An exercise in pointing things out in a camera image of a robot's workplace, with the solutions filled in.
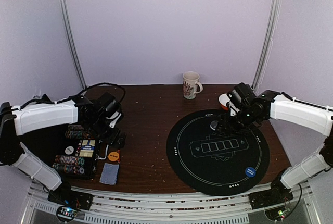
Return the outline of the orange big blind button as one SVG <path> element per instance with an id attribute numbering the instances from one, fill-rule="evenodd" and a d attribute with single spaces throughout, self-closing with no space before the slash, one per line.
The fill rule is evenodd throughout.
<path id="1" fill-rule="evenodd" d="M 111 161 L 111 162 L 117 162 L 117 157 L 116 157 L 117 153 L 116 151 L 113 151 L 113 152 L 110 152 L 108 154 L 108 159 Z"/>

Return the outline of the clear dealer button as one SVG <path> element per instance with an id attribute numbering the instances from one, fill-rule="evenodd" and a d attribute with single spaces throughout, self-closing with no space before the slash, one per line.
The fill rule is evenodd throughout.
<path id="1" fill-rule="evenodd" d="M 214 120 L 210 123 L 210 128 L 213 130 L 213 131 L 216 131 L 219 129 L 219 122 L 217 120 Z"/>

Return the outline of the blue small blind button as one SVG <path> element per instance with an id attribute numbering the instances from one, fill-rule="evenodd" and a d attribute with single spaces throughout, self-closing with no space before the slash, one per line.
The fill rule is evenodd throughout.
<path id="1" fill-rule="evenodd" d="M 246 169 L 245 169 L 245 174 L 246 174 L 246 176 L 247 177 L 249 177 L 249 178 L 253 178 L 253 177 L 255 177 L 255 175 L 256 175 L 256 170 L 253 168 L 253 167 L 247 167 Z"/>

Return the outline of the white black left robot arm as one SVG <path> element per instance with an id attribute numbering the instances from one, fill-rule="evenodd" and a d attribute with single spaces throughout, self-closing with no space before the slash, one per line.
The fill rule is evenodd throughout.
<path id="1" fill-rule="evenodd" d="M 90 89 L 91 86 L 58 101 L 35 98 L 19 106 L 1 104 L 1 165 L 16 167 L 41 183 L 54 202 L 67 206 L 91 196 L 72 191 L 54 168 L 28 149 L 21 137 L 34 132 L 50 134 L 59 126 L 78 124 L 96 139 L 123 147 L 125 136 L 115 127 L 123 117 L 123 98 L 116 99 L 106 92 L 90 100 L 84 95 Z"/>

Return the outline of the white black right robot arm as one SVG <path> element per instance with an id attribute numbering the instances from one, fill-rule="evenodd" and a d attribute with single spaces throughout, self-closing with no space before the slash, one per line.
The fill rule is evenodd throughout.
<path id="1" fill-rule="evenodd" d="M 244 83 L 221 94 L 219 103 L 226 111 L 217 124 L 220 132 L 245 134 L 253 129 L 253 124 L 274 119 L 306 127 L 325 137 L 317 151 L 281 171 L 269 190 L 251 193 L 253 208 L 292 199 L 294 186 L 332 168 L 332 107 L 301 101 L 285 92 L 266 90 L 256 95 L 252 87 Z"/>

